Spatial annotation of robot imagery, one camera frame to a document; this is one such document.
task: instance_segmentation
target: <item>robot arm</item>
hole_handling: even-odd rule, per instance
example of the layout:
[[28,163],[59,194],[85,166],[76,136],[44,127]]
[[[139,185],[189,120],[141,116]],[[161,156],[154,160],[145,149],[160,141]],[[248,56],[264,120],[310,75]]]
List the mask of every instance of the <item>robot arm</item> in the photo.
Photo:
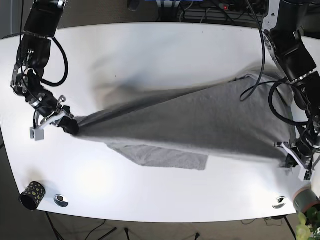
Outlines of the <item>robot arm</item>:
[[302,42],[300,27],[311,0],[269,0],[268,12],[262,22],[264,41],[272,60],[283,74],[284,82],[292,85],[294,101],[305,111],[307,122],[294,122],[277,114],[272,106],[276,83],[269,94],[272,112],[284,122],[297,127],[300,137],[295,142],[277,143],[288,153],[287,167],[301,166],[302,180],[310,180],[315,167],[313,155],[320,148],[320,77],[315,61]]
[[[62,105],[66,98],[62,95],[58,100],[43,87],[42,84],[58,87],[68,76],[67,56],[54,38],[62,17],[66,0],[35,0],[24,27],[24,36],[20,43],[16,64],[14,66],[11,87],[21,97],[25,97],[34,109],[31,138],[44,139],[44,128],[47,125],[61,127],[69,134],[77,134],[79,126],[70,112],[70,107]],[[53,83],[43,79],[45,67],[50,58],[51,42],[58,46],[63,55],[65,70],[61,81]],[[38,124],[39,116],[44,119]]]

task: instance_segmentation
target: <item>patterned cup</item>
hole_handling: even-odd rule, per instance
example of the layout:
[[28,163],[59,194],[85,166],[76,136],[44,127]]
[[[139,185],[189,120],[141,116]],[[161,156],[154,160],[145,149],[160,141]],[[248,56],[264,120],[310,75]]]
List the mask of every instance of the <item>patterned cup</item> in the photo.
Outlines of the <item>patterned cup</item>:
[[33,181],[24,192],[20,194],[19,201],[27,209],[34,211],[38,208],[45,195],[45,188],[40,183]]

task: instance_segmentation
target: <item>gray cloth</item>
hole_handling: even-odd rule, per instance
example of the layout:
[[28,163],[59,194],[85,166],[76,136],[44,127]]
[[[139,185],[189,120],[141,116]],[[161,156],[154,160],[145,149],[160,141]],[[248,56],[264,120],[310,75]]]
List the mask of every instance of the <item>gray cloth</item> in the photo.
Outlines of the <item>gray cloth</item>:
[[[112,107],[78,118],[77,138],[103,142],[134,163],[148,167],[204,170],[208,156],[283,166],[286,155],[275,142],[295,138],[295,130],[276,118],[268,105],[270,84],[245,102],[240,94],[256,74],[201,90],[161,94],[148,101]],[[275,81],[264,76],[262,82]],[[277,111],[291,119],[292,92],[276,93]]]

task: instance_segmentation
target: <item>metal grommet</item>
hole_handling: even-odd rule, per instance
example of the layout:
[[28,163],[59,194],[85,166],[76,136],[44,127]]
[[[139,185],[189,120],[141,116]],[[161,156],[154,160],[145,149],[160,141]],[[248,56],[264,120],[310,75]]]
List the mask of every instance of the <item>metal grommet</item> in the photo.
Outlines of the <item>metal grommet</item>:
[[68,200],[64,196],[59,194],[54,196],[54,202],[62,208],[65,208],[69,205]]
[[284,205],[286,205],[286,197],[280,196],[276,199],[276,204],[273,205],[272,207],[274,209],[281,209]]

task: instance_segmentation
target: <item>black wire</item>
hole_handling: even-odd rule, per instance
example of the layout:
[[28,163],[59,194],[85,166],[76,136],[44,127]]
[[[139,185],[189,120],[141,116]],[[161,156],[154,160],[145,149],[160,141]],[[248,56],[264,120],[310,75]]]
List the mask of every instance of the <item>black wire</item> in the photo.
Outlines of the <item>black wire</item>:
[[228,18],[235,26],[237,26],[237,24],[235,23],[235,21],[226,13],[225,10],[221,9],[221,7],[219,7],[213,0],[209,0],[220,12],[222,12],[226,18]]
[[7,35],[7,36],[4,36],[3,38],[1,39],[8,39],[8,38],[13,38],[13,37],[17,37],[17,36],[20,36],[21,35],[28,35],[29,33],[28,32],[18,32],[18,33],[14,33],[14,34],[10,34],[10,35]]
[[56,44],[56,46],[59,48],[59,50],[62,53],[63,62],[64,62],[64,75],[63,75],[62,80],[59,81],[59,82],[54,82],[53,83],[53,82],[47,81],[45,79],[41,79],[41,82],[43,82],[44,84],[46,84],[46,85],[48,85],[50,87],[58,87],[58,86],[62,85],[67,80],[68,73],[69,73],[69,64],[68,64],[67,55],[65,53],[65,50],[61,46],[61,44],[58,42],[58,40],[55,37],[53,37],[52,40],[53,40],[53,42]]
[[45,215],[49,220],[50,226],[52,228],[52,231],[54,232],[54,235],[55,235],[56,239],[57,240],[64,240],[64,238],[60,235],[60,233],[57,231],[57,229],[55,228],[54,224],[52,223],[51,218],[49,216],[49,213],[47,211],[45,212]]
[[236,19],[233,20],[238,20],[239,18],[241,18],[246,12],[244,11],[239,17],[237,17]]
[[292,125],[292,126],[306,126],[308,125],[308,121],[301,121],[301,122],[297,122],[297,121],[293,121],[291,119],[288,119],[288,118],[285,118],[284,116],[281,116],[275,109],[274,105],[273,105],[273,96],[274,96],[274,93],[276,91],[276,89],[281,85],[281,84],[287,84],[289,86],[292,86],[291,84],[289,83],[286,83],[286,82],[283,82],[283,81],[278,81],[276,82],[270,89],[270,92],[269,92],[269,96],[268,96],[268,103],[269,103],[269,107],[270,107],[270,110],[271,112],[278,118],[280,119],[281,121],[285,122],[286,124],[289,124],[289,125]]
[[22,24],[23,24],[23,20],[24,20],[24,9],[25,9],[25,0],[22,0],[22,7],[21,7],[21,22],[20,22],[20,33],[19,33],[19,40],[20,40],[20,67],[21,67],[21,73],[22,73],[22,79],[23,79],[23,75],[24,75],[24,70],[23,70],[23,60],[22,60],[22,46],[21,46],[21,42],[22,42]]
[[[264,81],[258,84],[258,86],[261,86],[263,84],[272,84],[272,83],[277,83],[278,81]],[[255,86],[249,87],[247,90],[245,90],[243,93],[240,95],[240,99],[242,98],[243,95],[245,95],[247,92],[249,92],[251,89],[253,89]]]
[[241,99],[241,97],[240,97],[240,102],[246,101],[246,100],[247,100],[248,98],[250,98],[250,97],[252,96],[252,94],[256,91],[256,89],[257,89],[257,87],[259,86],[259,83],[260,83],[260,81],[261,81],[261,78],[262,78],[262,76],[263,76],[263,74],[264,74],[264,71],[265,71],[265,63],[266,63],[265,40],[264,40],[264,35],[263,35],[263,33],[262,33],[261,25],[260,25],[260,23],[259,23],[259,20],[258,20],[258,18],[257,18],[257,15],[256,15],[256,13],[254,12],[254,10],[253,10],[253,8],[252,8],[249,0],[245,0],[245,1],[246,1],[246,3],[247,3],[248,7],[250,8],[251,12],[252,12],[252,14],[253,14],[253,16],[254,16],[254,19],[255,19],[255,22],[256,22],[256,24],[257,24],[257,26],[258,26],[258,29],[259,29],[260,38],[261,38],[261,45],[262,45],[262,65],[261,65],[260,75],[259,75],[259,77],[258,77],[255,85],[253,86],[251,92],[250,92],[244,99]]
[[240,221],[241,221],[242,225],[250,225],[250,224],[252,224],[255,220],[257,220],[257,219],[253,219],[251,222],[248,222],[248,223],[244,223],[243,220],[240,220]]
[[288,219],[287,219],[287,216],[284,217],[284,220],[285,220],[286,224],[288,225],[288,227],[289,227],[289,229],[290,229],[290,231],[291,231],[294,239],[296,239],[295,231],[292,229],[291,224],[290,224],[290,222],[289,222]]
[[100,228],[103,224],[106,223],[107,220],[104,220],[102,224],[100,224],[99,226],[97,226],[95,229],[93,229],[91,232],[89,232],[89,234],[86,236],[86,238],[84,240],[87,240],[88,237],[90,236],[90,234],[92,234],[96,229]]

